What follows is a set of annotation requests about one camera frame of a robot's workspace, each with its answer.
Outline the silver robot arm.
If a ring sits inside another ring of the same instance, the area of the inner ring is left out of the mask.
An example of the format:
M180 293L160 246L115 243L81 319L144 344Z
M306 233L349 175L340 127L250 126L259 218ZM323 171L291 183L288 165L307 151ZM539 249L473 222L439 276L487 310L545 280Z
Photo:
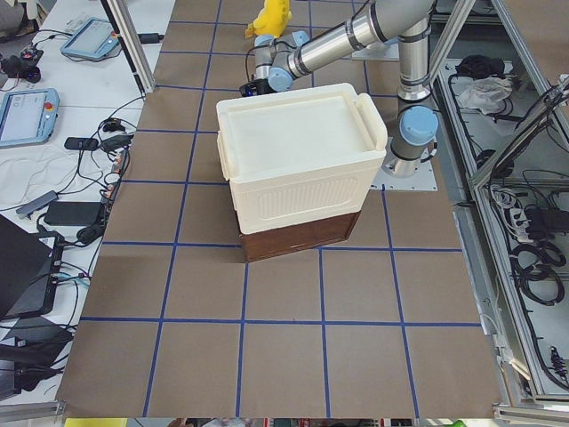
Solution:
M429 35L434 10L432 1L367 1L345 21L315 37L304 31L253 31L250 52L255 70L240 92L244 97L285 92L295 80L354 52L375 44L396 45L397 133L382 169L395 178L410 178L437 153L439 121L429 104Z

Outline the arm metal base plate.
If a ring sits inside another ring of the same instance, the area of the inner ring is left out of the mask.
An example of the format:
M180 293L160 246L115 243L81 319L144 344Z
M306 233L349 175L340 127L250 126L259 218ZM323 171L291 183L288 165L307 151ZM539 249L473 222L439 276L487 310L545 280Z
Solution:
M421 162L421 160L425 159L429 154L429 146L426 146L421 153L421 159L415 161L414 172L409 176L395 176L381 166L373 178L370 189L427 192L438 191L432 162L430 160L425 161L424 163Z

